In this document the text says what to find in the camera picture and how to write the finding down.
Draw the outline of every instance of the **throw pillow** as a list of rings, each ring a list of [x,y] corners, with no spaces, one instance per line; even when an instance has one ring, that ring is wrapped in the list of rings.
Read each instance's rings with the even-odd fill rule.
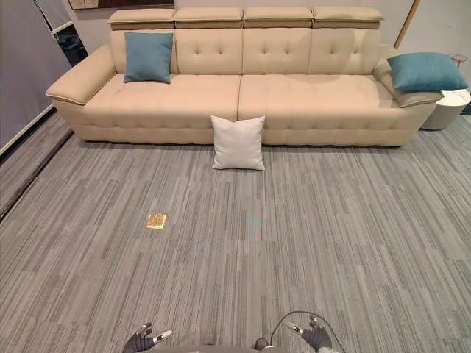
[[[160,81],[170,83],[173,33],[124,33],[126,70],[124,82]]]
[[[461,90],[466,79],[453,61],[440,53],[412,53],[390,57],[394,88],[402,92]]]
[[[211,116],[214,128],[213,169],[241,168],[264,171],[262,161],[262,130],[265,117],[239,120]]]

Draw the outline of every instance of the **sofa armrest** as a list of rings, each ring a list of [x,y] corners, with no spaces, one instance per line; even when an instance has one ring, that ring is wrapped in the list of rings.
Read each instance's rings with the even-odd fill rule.
[[[61,101],[86,105],[116,74],[108,45],[101,46],[83,61],[62,75],[46,91],[46,95]]]
[[[391,66],[389,66],[388,58],[399,54],[399,51],[392,46],[380,46],[380,54],[378,62],[373,69],[376,79],[381,82],[390,92],[397,105],[401,108],[411,107],[418,104],[435,103],[443,98],[440,92],[413,92],[405,93],[394,88],[392,80]]]

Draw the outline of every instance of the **sofa base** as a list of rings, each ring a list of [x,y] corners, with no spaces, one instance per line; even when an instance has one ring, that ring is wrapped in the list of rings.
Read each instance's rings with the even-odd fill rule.
[[[213,144],[212,129],[122,128],[71,125],[81,140],[122,143]],[[402,146],[415,130],[264,130],[263,144],[289,146]]]

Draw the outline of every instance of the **sofa headrest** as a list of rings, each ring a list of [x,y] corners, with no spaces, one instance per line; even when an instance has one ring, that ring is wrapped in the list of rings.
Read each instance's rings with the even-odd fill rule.
[[[317,6],[312,8],[313,28],[378,29],[384,19],[371,7]]]
[[[184,7],[174,14],[175,28],[241,28],[238,7]]]
[[[248,7],[244,12],[244,28],[309,28],[312,19],[307,7]]]
[[[111,29],[173,29],[174,9],[118,10],[108,20]]]

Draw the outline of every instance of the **sofa backrest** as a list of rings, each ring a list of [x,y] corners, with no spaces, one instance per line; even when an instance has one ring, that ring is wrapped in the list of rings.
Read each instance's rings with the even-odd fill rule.
[[[171,74],[371,74],[378,60],[383,17],[375,9],[257,7],[246,18],[234,8],[206,17],[201,8],[150,11],[119,10],[109,20],[119,74],[125,32],[173,32]]]
[[[312,29],[308,74],[370,75],[378,61],[377,29]]]

